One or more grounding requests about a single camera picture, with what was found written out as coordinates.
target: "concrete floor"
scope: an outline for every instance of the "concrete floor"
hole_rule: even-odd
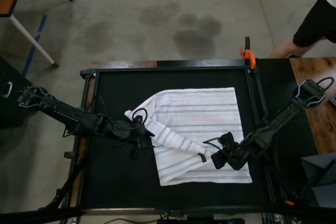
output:
[[[28,78],[79,106],[84,85],[79,71],[90,62],[240,58],[245,36],[251,37],[255,55],[267,58],[293,36],[315,1],[18,0],[14,15],[34,36],[42,15],[48,15],[40,44],[60,67],[51,68],[36,52]],[[30,48],[1,18],[0,54],[22,71]],[[332,57],[335,49],[323,41],[306,57]],[[69,168],[63,152],[73,145],[72,139],[61,137],[63,129],[37,113],[22,127],[0,131],[0,212],[37,209],[63,185]],[[87,217],[83,223],[108,219]],[[247,219],[260,223],[259,215]]]

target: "black cable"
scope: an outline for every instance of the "black cable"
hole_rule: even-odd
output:
[[[100,95],[97,95],[97,97],[100,99],[101,104],[103,104],[104,112],[105,112],[105,114],[106,114],[106,116],[107,116],[107,119],[109,120],[109,122],[110,122],[112,125],[114,125],[113,121],[111,120],[110,114],[107,112],[107,108],[106,108],[106,105],[105,105],[105,103],[104,103],[103,98],[102,98]]]
[[[111,222],[114,222],[114,221],[117,221],[117,220],[123,220],[123,221],[127,221],[127,222],[130,222],[130,223],[133,223],[133,224],[148,224],[148,223],[159,221],[161,219],[151,220],[151,221],[133,221],[133,220],[127,220],[127,219],[123,219],[123,218],[118,218],[118,219],[114,219],[114,220],[109,220],[109,221],[105,222],[104,224],[108,224],[108,223],[111,223]]]
[[[268,167],[270,168],[270,170],[273,172],[273,174],[275,175],[275,177],[278,179],[278,181],[280,182],[280,184],[283,186],[283,188],[289,193],[292,194],[292,189],[291,186],[288,185],[287,181],[279,174],[279,172],[272,166],[271,164],[271,160],[269,159],[269,157],[267,155],[264,155],[264,159],[266,160],[266,164],[268,165]]]
[[[139,108],[136,111],[134,111],[133,114],[132,114],[132,121],[134,122],[134,115],[141,110],[143,110],[145,112],[146,116],[145,116],[145,119],[142,121],[142,123],[140,125],[138,125],[137,127],[134,127],[134,128],[119,128],[119,127],[117,127],[117,128],[120,129],[120,130],[129,130],[129,131],[130,130],[136,130],[136,129],[140,128],[147,121],[147,118],[148,118],[147,110],[145,108]]]
[[[91,102],[90,102],[90,105],[89,105],[84,111],[77,113],[77,115],[82,115],[82,114],[88,112],[88,110],[92,107],[93,102],[95,101],[95,99],[96,99],[97,97],[98,97],[98,96],[95,95],[95,96],[92,98],[92,100],[91,100]]]
[[[132,115],[132,121],[134,121],[134,115],[136,114],[136,113],[138,113],[139,111],[141,111],[141,110],[143,110],[144,112],[145,112],[145,114],[146,114],[146,116],[145,116],[145,119],[143,120],[143,124],[147,121],[147,118],[148,118],[148,112],[147,112],[147,110],[145,109],[145,108],[139,108],[139,109],[137,109],[136,111],[134,111],[133,112],[133,115]]]
[[[316,84],[320,84],[322,81],[325,81],[325,80],[331,80],[331,82],[329,83],[329,85],[325,88],[325,90],[328,90],[334,84],[335,79],[332,78],[332,77],[325,77],[322,80],[319,80]]]
[[[211,145],[211,146],[217,148],[220,152],[222,152],[222,153],[224,153],[226,155],[226,153],[221,148],[219,148],[217,145],[215,145],[213,143],[210,143],[213,140],[219,140],[219,139],[221,139],[221,138],[220,137],[215,137],[215,138],[209,139],[207,141],[204,141],[203,144]]]

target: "blue tape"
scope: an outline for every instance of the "blue tape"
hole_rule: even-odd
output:
[[[43,15],[40,27],[38,28],[37,31],[42,31],[43,30],[43,27],[44,27],[44,24],[46,23],[46,20],[47,20],[47,15]]]
[[[40,40],[40,37],[41,37],[41,34],[39,34],[35,40],[38,42]],[[25,64],[25,67],[23,68],[23,72],[22,72],[22,75],[24,77],[27,76],[27,73],[28,73],[28,69],[29,69],[29,66],[33,60],[33,56],[34,56],[34,53],[35,53],[35,49],[36,47],[32,46],[32,48],[30,49],[29,51],[29,54],[28,54],[28,58],[27,58],[27,61],[26,61],[26,64]]]
[[[42,32],[43,27],[44,27],[44,25],[45,25],[45,23],[46,23],[46,20],[47,20],[47,15],[43,15],[42,20],[41,20],[41,23],[40,23],[40,26],[38,27],[38,30],[37,30],[38,33]],[[40,37],[41,37],[41,34],[39,34],[39,35],[35,38],[35,40],[38,42],[38,41],[40,40]],[[26,60],[25,67],[23,68],[23,72],[22,72],[22,75],[23,75],[24,77],[27,76],[28,69],[29,69],[30,64],[31,64],[31,62],[32,62],[32,60],[33,60],[33,57],[34,57],[35,49],[36,49],[36,48],[35,48],[34,46],[32,46],[32,48],[31,48],[30,51],[29,51],[29,54],[28,54],[28,58],[27,58],[27,60]]]

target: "person's leg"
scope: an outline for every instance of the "person's leg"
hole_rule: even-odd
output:
[[[317,0],[293,39],[278,46],[271,53],[270,58],[287,58],[292,54],[302,57],[326,35],[332,11],[326,0]]]

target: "striped cloth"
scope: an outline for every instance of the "striped cloth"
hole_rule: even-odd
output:
[[[252,183],[246,164],[233,170],[228,164],[217,170],[211,155],[218,150],[202,142],[232,132],[243,139],[234,88],[183,89],[159,92],[138,108],[148,111],[145,127],[155,134],[152,143],[161,186],[186,182]],[[133,112],[125,115],[131,119]],[[136,115],[145,116],[144,111]],[[204,154],[203,163],[198,153]]]

